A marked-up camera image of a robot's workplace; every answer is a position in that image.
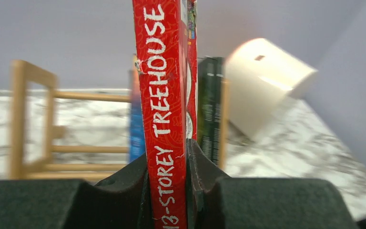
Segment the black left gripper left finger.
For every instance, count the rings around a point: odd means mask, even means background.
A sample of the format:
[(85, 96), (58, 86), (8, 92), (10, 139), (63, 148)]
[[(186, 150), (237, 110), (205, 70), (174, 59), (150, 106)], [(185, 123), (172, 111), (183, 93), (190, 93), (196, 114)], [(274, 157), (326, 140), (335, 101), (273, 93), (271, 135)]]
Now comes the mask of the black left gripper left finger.
[(92, 185), (0, 180), (0, 229), (152, 229), (146, 157)]

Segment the wooden dowel rack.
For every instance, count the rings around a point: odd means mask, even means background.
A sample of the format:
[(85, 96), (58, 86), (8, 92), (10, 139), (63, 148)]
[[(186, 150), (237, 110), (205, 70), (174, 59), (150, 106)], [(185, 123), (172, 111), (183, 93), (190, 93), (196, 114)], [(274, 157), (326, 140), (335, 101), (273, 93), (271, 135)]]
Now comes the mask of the wooden dowel rack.
[[(12, 82), (9, 179), (84, 179), (100, 181), (111, 175), (131, 172), (133, 175), (146, 176), (146, 165), (133, 167), (127, 164), (58, 164), (54, 163), (54, 153), (127, 153), (121, 146), (61, 146), (53, 143), (62, 137), (65, 127), (54, 124), (55, 100), (76, 99), (88, 101), (122, 102), (131, 100), (124, 95), (105, 95), (92, 93), (63, 92), (57, 89), (58, 78), (41, 67), (24, 60), (13, 60), (10, 66)], [(31, 163), (24, 162), (26, 143), (27, 89), (30, 82), (47, 88), (46, 115), (44, 117), (43, 156)]]

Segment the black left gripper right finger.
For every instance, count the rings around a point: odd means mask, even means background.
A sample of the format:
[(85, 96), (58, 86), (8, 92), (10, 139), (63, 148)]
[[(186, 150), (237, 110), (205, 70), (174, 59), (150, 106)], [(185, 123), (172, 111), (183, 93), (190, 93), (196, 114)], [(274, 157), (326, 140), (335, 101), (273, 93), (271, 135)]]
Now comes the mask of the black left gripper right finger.
[(188, 227), (191, 229), (356, 229), (329, 181), (233, 178), (186, 141)]

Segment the dark green hardcover book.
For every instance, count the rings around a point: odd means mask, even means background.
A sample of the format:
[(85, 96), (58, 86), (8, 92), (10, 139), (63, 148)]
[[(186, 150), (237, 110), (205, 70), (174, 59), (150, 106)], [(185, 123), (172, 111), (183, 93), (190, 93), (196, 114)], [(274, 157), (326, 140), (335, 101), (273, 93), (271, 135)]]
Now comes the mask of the dark green hardcover book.
[(221, 124), (221, 84), (222, 84), (222, 64), (223, 58), (222, 57), (215, 57), (215, 79), (214, 79), (214, 139), (213, 139), (213, 154), (212, 154), (212, 161), (218, 166), (218, 156), (219, 156), (219, 148), (220, 148), (220, 124)]

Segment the blue cover paperback book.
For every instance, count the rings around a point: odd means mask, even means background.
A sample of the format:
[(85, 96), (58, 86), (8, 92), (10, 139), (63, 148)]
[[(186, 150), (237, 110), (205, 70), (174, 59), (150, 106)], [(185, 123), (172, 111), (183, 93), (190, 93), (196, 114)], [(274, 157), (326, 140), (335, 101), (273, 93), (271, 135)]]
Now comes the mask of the blue cover paperback book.
[(145, 154), (144, 127), (142, 121), (141, 93), (139, 84), (139, 70), (137, 54), (132, 58), (133, 67), (130, 71), (130, 152), (129, 162)]

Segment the red spine paperback book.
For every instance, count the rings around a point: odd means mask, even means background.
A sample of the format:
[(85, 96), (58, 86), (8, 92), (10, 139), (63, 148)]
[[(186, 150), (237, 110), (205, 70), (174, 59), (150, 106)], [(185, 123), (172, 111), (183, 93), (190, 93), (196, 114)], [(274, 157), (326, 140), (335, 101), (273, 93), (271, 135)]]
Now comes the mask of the red spine paperback book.
[(154, 226), (186, 229), (187, 1), (132, 5)]

